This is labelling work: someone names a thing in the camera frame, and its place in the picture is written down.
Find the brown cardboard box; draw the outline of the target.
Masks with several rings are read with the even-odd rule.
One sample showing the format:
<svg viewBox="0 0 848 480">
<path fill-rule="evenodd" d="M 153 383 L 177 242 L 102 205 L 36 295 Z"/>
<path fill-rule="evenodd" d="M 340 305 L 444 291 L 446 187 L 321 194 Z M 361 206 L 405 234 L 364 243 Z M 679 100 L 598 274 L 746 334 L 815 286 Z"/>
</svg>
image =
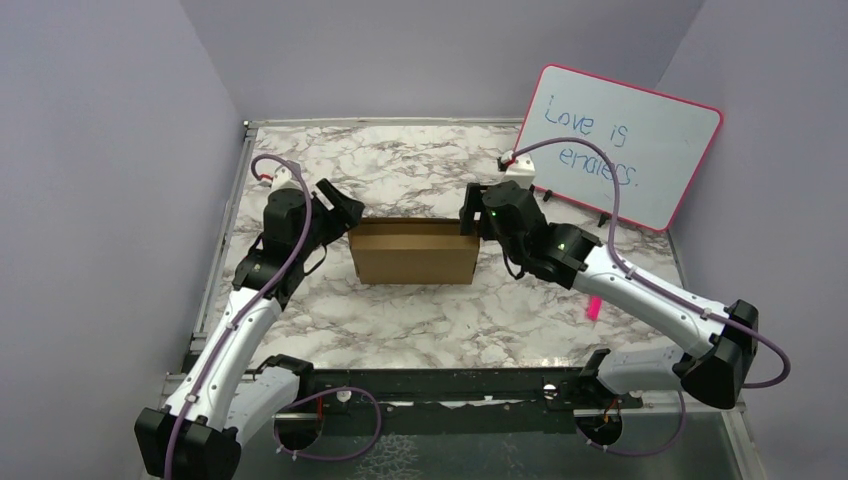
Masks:
<svg viewBox="0 0 848 480">
<path fill-rule="evenodd" d="M 366 218 L 348 232 L 358 279 L 369 285 L 469 285 L 480 238 L 456 219 Z"/>
</svg>

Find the pink framed whiteboard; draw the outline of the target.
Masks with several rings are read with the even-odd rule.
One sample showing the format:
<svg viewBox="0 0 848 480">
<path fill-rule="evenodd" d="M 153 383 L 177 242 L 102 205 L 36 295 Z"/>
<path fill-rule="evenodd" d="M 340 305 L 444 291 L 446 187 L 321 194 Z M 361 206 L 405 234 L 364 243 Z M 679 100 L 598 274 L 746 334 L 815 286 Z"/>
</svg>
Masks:
<svg viewBox="0 0 848 480">
<path fill-rule="evenodd" d="M 710 106 L 558 65 L 544 67 L 516 149 L 535 186 L 654 231 L 671 225 L 723 123 Z"/>
</svg>

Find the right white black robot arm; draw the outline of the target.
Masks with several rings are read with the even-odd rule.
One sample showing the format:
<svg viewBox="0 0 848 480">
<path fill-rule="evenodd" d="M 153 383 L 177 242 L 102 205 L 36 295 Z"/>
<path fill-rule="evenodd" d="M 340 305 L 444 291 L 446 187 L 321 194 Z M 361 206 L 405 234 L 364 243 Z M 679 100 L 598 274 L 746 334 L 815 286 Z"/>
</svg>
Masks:
<svg viewBox="0 0 848 480">
<path fill-rule="evenodd" d="M 573 225 L 546 220 L 533 194 L 516 182 L 470 183 L 459 211 L 462 235 L 495 240 L 515 279 L 530 274 L 566 289 L 597 296 L 645 322 L 672 346 L 641 351 L 595 352 L 577 380 L 579 398 L 600 407 L 634 391 L 682 391 L 718 409 L 735 406 L 757 350 L 751 337 L 756 308 L 742 300 L 728 307 L 692 296 L 651 276 L 684 299 L 679 304 L 624 270 L 607 245 Z"/>
</svg>

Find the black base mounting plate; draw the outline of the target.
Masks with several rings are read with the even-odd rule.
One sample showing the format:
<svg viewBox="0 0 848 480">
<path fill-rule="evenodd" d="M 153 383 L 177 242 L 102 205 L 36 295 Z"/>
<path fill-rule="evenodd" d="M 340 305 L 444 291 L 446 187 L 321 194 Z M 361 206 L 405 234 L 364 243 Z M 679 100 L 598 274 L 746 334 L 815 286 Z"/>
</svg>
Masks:
<svg viewBox="0 0 848 480">
<path fill-rule="evenodd" d="M 296 373 L 300 388 L 259 429 L 271 422 L 290 449 L 305 449 L 319 436 L 382 434 L 580 431 L 598 443 L 613 443 L 622 432 L 621 409 L 642 405 L 629 395 L 601 398 L 583 389 L 584 367 L 316 369 L 276 355 L 253 370 L 245 389 L 273 367 Z"/>
</svg>

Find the pink marker pen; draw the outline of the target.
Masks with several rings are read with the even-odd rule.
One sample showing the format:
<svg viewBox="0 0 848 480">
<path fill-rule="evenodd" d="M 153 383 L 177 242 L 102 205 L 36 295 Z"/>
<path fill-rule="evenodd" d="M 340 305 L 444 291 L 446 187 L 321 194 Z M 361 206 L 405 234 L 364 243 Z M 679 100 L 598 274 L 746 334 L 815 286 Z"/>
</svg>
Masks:
<svg viewBox="0 0 848 480">
<path fill-rule="evenodd" d="M 587 318 L 596 322 L 599 319 L 600 311 L 602 309 L 603 301 L 598 296 L 591 296 L 589 299 L 589 304 L 586 310 Z"/>
</svg>

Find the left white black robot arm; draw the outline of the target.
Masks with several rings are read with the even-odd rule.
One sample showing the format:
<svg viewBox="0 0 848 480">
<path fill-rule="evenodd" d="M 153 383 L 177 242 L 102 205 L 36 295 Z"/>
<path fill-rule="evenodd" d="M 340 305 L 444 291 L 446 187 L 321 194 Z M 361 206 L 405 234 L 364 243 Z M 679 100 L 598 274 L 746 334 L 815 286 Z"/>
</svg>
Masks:
<svg viewBox="0 0 848 480">
<path fill-rule="evenodd" d="M 134 433 L 147 473 L 163 479 L 230 479 L 242 447 L 274 411 L 313 401 L 314 384 L 273 367 L 257 384 L 238 387 L 272 324 L 308 275 L 304 264 L 356 227 L 364 205 L 328 180 L 322 198 L 287 184 L 273 190 L 263 231 L 238 264 L 228 303 L 180 386 L 158 409 L 139 414 Z"/>
</svg>

